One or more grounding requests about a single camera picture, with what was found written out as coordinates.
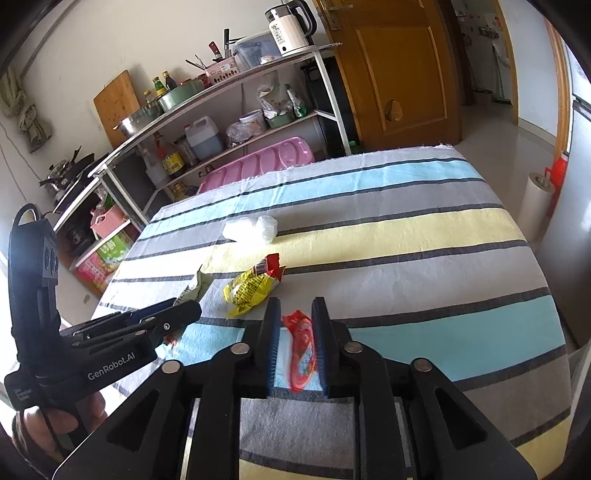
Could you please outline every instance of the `striped tablecloth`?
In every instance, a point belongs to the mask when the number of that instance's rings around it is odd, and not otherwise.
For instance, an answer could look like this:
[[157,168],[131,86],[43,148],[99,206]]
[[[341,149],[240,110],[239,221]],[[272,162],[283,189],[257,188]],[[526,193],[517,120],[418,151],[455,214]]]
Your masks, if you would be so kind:
[[[228,218],[263,214],[279,224],[271,245],[223,239]],[[384,357],[431,359],[538,477],[561,462],[571,394],[553,299],[509,213],[456,150],[324,161],[164,208],[121,264],[95,316],[176,296],[203,265],[216,280],[202,301],[202,319],[159,356],[207,360],[240,339],[245,320],[262,318],[266,302],[227,319],[222,288],[273,252],[287,266],[273,292],[283,313],[310,314],[314,297],[323,296],[331,318]],[[154,368],[125,378],[120,391],[133,391]],[[317,378],[293,395],[281,370],[273,398],[243,401],[241,478],[351,478],[351,402],[325,400]]]

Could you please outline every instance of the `metal bolt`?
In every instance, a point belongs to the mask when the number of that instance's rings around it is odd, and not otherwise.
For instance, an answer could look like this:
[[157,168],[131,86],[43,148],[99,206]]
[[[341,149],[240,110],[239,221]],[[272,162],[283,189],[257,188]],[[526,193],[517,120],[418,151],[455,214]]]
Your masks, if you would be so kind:
[[345,344],[345,352],[359,353],[361,350],[363,350],[363,345],[359,342],[347,342]]
[[234,343],[234,345],[232,345],[230,347],[230,351],[234,354],[234,355],[244,355],[245,353],[248,353],[248,351],[251,348],[248,346],[248,343]]
[[162,368],[162,371],[165,374],[175,374],[180,370],[181,364],[176,360],[169,360],[168,362],[164,363],[160,368]]
[[420,372],[429,372],[433,367],[431,362],[426,358],[417,358],[414,361],[413,366]]

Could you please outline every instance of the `human hand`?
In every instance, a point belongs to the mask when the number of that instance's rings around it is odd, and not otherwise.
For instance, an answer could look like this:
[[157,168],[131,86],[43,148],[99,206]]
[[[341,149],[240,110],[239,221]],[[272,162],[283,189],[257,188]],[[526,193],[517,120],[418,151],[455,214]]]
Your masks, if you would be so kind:
[[[93,432],[107,418],[107,413],[105,412],[105,399],[100,392],[96,392],[88,397],[87,403],[90,408],[90,415],[92,416],[90,431]],[[46,415],[49,418],[56,435],[68,434],[78,428],[78,421],[65,411],[57,410],[55,408],[47,408]],[[33,442],[35,442],[41,450],[54,460],[61,462],[63,457],[58,450],[57,444],[53,441],[53,438],[51,438],[51,433],[47,428],[39,407],[26,409],[22,418],[24,426]]]

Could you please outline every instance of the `refrigerator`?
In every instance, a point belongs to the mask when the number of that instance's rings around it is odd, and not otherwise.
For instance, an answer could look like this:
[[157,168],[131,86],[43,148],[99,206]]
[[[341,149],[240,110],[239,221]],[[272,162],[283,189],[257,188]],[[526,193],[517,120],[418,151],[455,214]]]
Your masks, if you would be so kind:
[[558,313],[574,341],[591,338],[591,84],[569,52],[573,129],[556,209],[536,252]]

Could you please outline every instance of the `yellow snack bag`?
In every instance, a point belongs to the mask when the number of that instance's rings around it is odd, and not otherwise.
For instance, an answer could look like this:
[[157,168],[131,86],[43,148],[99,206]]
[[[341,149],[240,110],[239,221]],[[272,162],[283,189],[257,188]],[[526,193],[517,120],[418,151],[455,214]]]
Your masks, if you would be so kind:
[[223,288],[224,300],[235,305],[230,317],[242,315],[265,300],[281,281],[284,269],[279,266],[279,254],[270,254],[230,281]]

